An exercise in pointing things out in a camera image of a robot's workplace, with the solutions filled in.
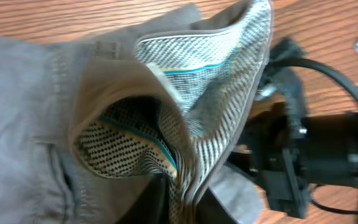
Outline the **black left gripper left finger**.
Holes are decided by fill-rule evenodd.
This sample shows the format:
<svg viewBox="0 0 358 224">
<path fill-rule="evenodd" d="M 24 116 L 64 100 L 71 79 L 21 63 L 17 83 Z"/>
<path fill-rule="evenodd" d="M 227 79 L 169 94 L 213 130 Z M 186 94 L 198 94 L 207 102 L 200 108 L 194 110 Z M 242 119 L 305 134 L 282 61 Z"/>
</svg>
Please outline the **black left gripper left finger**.
<svg viewBox="0 0 358 224">
<path fill-rule="evenodd" d="M 154 177 L 117 224 L 168 223 L 168 184 L 162 175 Z"/>
</svg>

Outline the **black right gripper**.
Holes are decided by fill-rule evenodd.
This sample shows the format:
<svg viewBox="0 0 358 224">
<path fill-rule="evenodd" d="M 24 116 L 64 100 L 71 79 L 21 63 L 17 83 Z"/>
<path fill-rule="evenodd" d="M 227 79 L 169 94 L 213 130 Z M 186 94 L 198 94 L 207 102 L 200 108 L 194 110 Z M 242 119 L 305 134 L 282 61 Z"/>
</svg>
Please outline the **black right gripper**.
<svg viewBox="0 0 358 224">
<path fill-rule="evenodd" d="M 228 164 L 265 190 L 271 210 L 289 217 L 304 218 L 309 203 L 308 183 L 300 177 L 299 149 L 302 118 L 307 114 L 303 87 L 295 72 L 272 64 L 283 59 L 302 58 L 301 47 L 291 38 L 282 39 L 270 51 L 254 101 L 264 103 L 274 95 L 284 101 L 246 122 L 238 144 L 249 153 L 232 151 Z"/>
</svg>

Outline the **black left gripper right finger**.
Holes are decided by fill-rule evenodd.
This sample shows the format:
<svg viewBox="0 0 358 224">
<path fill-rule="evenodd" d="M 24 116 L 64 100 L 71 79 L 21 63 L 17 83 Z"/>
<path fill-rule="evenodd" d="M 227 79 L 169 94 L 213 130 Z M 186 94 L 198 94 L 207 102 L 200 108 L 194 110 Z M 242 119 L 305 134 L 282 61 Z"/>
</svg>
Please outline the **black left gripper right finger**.
<svg viewBox="0 0 358 224">
<path fill-rule="evenodd" d="M 236 224 L 210 189 L 197 205 L 196 221 L 197 224 Z"/>
</svg>

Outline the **grey shorts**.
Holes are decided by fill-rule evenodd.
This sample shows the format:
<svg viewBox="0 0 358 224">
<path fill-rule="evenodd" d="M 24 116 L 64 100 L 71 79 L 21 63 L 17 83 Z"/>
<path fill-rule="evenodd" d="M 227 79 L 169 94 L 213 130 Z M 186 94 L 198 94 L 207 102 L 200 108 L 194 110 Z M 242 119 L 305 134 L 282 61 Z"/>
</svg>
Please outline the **grey shorts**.
<svg viewBox="0 0 358 224">
<path fill-rule="evenodd" d="M 272 5 L 256 0 L 74 42 L 0 37 L 0 223 L 117 223 L 158 175 L 168 223 L 197 223 L 271 34 Z"/>
</svg>

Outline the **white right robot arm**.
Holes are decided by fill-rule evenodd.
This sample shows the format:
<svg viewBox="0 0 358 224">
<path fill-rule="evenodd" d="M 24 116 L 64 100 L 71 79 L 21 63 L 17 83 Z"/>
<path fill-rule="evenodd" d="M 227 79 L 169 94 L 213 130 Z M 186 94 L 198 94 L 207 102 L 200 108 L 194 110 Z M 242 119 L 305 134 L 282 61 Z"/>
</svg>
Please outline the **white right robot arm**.
<svg viewBox="0 0 358 224">
<path fill-rule="evenodd" d="M 239 144 L 249 152 L 232 152 L 226 164 L 265 190 L 270 209 L 305 218 L 317 188 L 358 189 L 358 113 L 309 117 L 294 67 L 332 78 L 358 104 L 358 87 L 348 78 L 307 59 L 292 39 L 282 39 L 270 52 L 258 99 L 278 93 L 284 100 L 246 123 Z"/>
</svg>

